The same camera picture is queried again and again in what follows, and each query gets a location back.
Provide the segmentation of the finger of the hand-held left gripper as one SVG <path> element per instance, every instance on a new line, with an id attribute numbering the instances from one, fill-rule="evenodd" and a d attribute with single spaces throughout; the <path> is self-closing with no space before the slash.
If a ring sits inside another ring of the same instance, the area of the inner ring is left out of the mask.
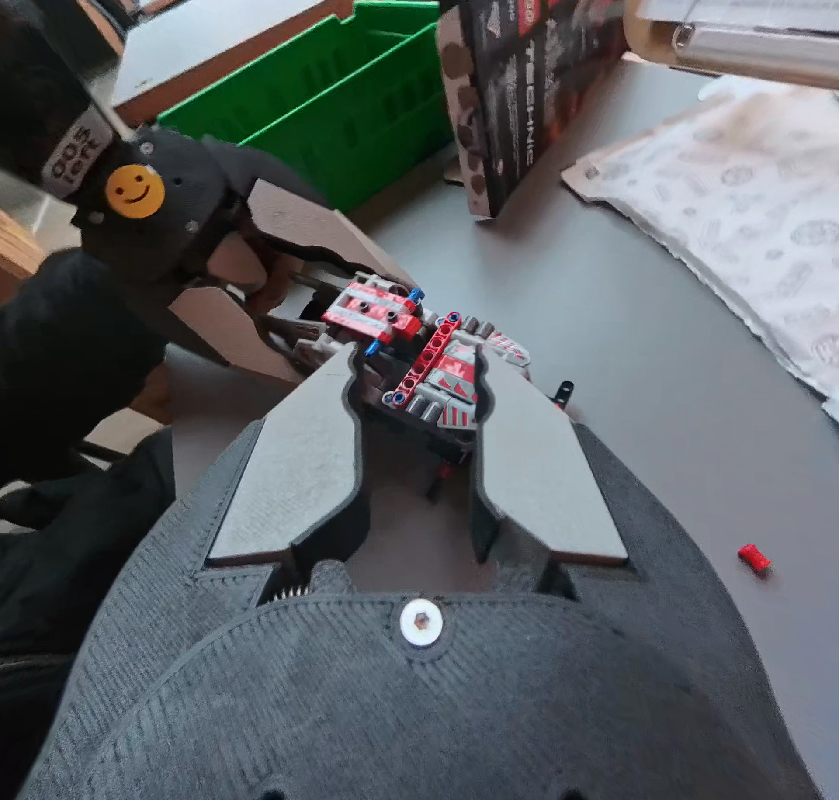
<path id="1" fill-rule="evenodd" d="M 331 210 L 258 178 L 247 198 L 257 234 L 300 260 L 330 265 L 347 275 L 362 271 L 419 288 L 393 257 L 340 211 Z"/>
<path id="2" fill-rule="evenodd" d="M 221 288 L 188 288 L 169 310 L 226 365 L 281 386 L 299 386 L 305 380 L 287 357 L 262 339 L 246 310 Z"/>

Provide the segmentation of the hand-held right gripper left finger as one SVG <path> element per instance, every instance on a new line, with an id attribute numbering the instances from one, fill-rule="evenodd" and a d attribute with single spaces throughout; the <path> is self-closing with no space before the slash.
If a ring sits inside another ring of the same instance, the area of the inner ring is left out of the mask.
<path id="1" fill-rule="evenodd" d="M 363 350 L 342 345 L 262 420 L 225 504 L 212 567 L 345 563 L 370 531 Z"/>

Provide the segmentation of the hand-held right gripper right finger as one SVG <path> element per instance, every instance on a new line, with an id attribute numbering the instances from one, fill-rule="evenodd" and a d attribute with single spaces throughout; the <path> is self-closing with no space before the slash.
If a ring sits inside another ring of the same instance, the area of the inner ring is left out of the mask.
<path id="1" fill-rule="evenodd" d="M 477 563 L 624 565 L 628 551 L 572 419 L 488 347 L 476 350 L 475 384 Z"/>

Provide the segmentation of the red grey lego vehicle model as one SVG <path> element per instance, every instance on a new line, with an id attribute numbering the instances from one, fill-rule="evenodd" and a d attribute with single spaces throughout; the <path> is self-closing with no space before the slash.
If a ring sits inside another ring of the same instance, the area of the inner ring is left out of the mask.
<path id="1" fill-rule="evenodd" d="M 444 483 L 470 460 L 477 429 L 477 350 L 497 354 L 531 381 L 530 354 L 491 323 L 426 308 L 419 288 L 357 272 L 345 286 L 294 274 L 312 289 L 296 319 L 262 317 L 274 348 L 311 374 L 342 345 L 359 344 L 364 358 L 363 399 L 394 430 L 424 433 L 439 459 L 425 493 L 435 502 Z"/>

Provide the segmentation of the person's left forearm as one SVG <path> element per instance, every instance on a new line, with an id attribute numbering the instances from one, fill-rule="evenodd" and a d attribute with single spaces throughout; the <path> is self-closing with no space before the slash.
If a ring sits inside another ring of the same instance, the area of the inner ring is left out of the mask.
<path id="1" fill-rule="evenodd" d="M 48 256 L 2 306 L 2 485 L 76 473 L 80 442 L 140 395 L 166 346 L 104 264 Z"/>

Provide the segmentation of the black lego set box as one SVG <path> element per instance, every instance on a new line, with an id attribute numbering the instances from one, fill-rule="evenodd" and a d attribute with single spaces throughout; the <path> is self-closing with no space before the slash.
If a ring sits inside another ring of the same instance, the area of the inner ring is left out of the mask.
<path id="1" fill-rule="evenodd" d="M 436 44 L 467 206 L 498 218 L 627 50 L 625 0 L 462 0 Z"/>

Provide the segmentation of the green plastic bin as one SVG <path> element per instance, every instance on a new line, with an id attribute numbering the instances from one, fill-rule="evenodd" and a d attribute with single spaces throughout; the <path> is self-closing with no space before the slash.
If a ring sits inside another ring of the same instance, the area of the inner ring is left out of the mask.
<path id="1" fill-rule="evenodd" d="M 452 142 L 430 0 L 357 0 L 157 123 L 276 157 L 331 207 L 359 207 Z"/>

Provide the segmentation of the printed paper bag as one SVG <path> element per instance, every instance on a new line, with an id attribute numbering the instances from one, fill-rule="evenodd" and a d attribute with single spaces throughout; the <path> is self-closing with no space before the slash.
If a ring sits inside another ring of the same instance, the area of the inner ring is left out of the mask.
<path id="1" fill-rule="evenodd" d="M 837 423 L 836 91 L 715 93 L 561 179 L 681 261 Z"/>

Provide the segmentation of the instruction sheet on stand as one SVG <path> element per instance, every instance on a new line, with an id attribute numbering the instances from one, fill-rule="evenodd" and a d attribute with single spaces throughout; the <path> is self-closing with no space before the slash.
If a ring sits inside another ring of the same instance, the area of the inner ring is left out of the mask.
<path id="1" fill-rule="evenodd" d="M 671 47 L 671 39 L 676 27 L 686 22 L 644 19 L 638 14 L 642 1 L 627 0 L 626 2 L 624 31 L 629 47 L 642 59 L 674 68 L 700 71 L 679 64 Z"/>

